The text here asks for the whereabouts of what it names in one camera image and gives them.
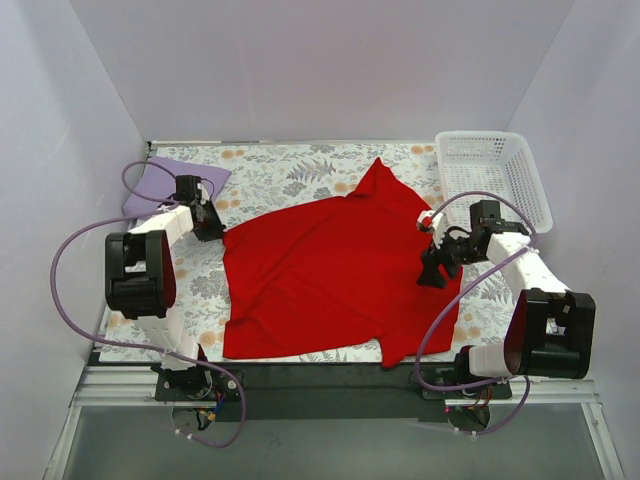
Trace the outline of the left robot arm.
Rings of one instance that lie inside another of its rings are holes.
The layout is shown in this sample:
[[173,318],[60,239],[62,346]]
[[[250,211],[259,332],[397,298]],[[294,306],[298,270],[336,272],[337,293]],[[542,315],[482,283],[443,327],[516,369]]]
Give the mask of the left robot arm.
[[165,386],[200,400],[213,390],[213,377],[199,365],[206,355],[174,308],[177,283],[171,247],[189,235],[201,242],[221,240],[226,226],[199,176],[177,176],[171,199],[177,202],[175,208],[106,237],[105,296],[111,310],[135,321],[160,349],[161,364],[155,371]]

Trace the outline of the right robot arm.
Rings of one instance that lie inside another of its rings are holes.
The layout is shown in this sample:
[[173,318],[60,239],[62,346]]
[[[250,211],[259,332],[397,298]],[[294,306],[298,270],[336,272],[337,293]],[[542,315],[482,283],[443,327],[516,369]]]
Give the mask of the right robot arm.
[[423,211],[417,219],[418,229],[431,236],[418,285],[443,289],[463,267],[489,262],[485,274],[501,273],[516,301],[505,338],[463,347],[440,383],[429,382],[416,360],[414,375],[426,390],[471,398],[513,377],[581,380],[589,371],[595,300],[554,276],[534,247],[533,225],[504,219],[504,204],[494,194],[472,204],[469,229],[448,225],[442,209]]

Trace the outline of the red t shirt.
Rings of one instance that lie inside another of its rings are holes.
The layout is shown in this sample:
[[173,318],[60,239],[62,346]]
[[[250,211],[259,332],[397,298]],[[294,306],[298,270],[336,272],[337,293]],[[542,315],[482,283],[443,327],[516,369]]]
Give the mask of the red t shirt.
[[452,346],[458,281],[419,286],[427,207],[381,161],[357,187],[230,229],[224,270],[231,313],[226,358],[266,359],[376,340],[382,364]]

